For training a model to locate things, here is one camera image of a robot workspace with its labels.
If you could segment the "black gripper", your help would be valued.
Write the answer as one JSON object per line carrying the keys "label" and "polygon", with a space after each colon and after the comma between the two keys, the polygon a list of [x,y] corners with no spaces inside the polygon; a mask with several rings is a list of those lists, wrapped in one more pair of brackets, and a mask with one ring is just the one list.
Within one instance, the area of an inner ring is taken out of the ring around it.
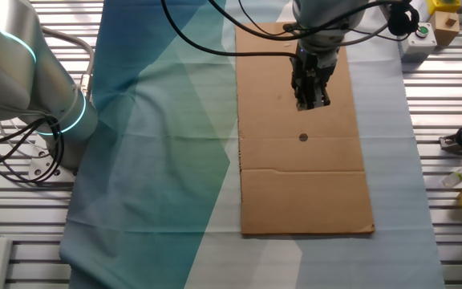
{"label": "black gripper", "polygon": [[338,62],[338,49],[311,52],[298,47],[296,57],[290,62],[293,68],[291,86],[297,99],[297,109],[306,111],[329,106],[326,85]]}

